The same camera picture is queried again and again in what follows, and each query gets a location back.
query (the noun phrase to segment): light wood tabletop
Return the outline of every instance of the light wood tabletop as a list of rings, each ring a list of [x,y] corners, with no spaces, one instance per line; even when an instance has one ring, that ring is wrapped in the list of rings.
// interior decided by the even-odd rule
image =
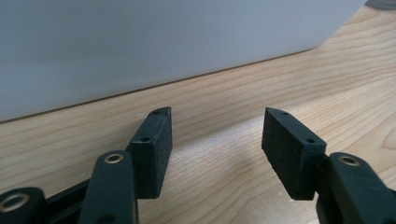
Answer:
[[[361,157],[396,189],[396,12],[363,7],[306,52],[3,122],[0,192],[50,196],[89,178],[168,105],[174,149],[161,197],[139,200],[141,223],[318,223],[316,202],[291,200],[261,150],[264,108],[290,112],[327,154]]]

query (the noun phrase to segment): wooden surface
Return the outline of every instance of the wooden surface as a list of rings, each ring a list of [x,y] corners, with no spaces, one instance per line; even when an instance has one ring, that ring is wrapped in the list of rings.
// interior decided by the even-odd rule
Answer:
[[[322,46],[0,125],[0,192],[48,196],[124,149],[149,111],[173,107],[160,199],[141,223],[317,223],[287,195],[261,150],[264,108],[292,113],[327,143],[368,161],[396,189],[396,12],[363,7]]]

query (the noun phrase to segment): screw hole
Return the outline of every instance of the screw hole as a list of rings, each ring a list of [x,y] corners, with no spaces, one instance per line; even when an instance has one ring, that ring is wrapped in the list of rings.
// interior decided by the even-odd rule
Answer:
[[[96,220],[96,224],[113,224],[116,218],[112,214],[106,214]]]
[[[148,142],[149,141],[149,137],[142,137],[140,140],[142,142]]]
[[[355,160],[351,157],[348,157],[348,156],[340,156],[339,160],[341,162],[345,163],[346,165],[351,165],[351,166],[359,166],[360,165],[360,163],[357,160]]]
[[[121,154],[111,154],[105,158],[105,162],[110,163],[110,164],[117,163],[119,161],[122,161],[122,159],[123,159],[123,156]]]
[[[6,213],[20,208],[29,201],[29,194],[16,193],[6,197],[0,202],[0,212]]]

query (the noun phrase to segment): gray surface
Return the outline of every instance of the gray surface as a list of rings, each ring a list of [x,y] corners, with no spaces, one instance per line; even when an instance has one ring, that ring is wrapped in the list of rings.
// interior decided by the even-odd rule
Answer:
[[[0,0],[0,120],[311,49],[364,2]]]

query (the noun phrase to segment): gray round object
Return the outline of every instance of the gray round object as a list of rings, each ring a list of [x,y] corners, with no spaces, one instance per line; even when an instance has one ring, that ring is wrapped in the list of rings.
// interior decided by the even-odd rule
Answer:
[[[381,10],[395,10],[396,0],[369,0],[366,6]]]

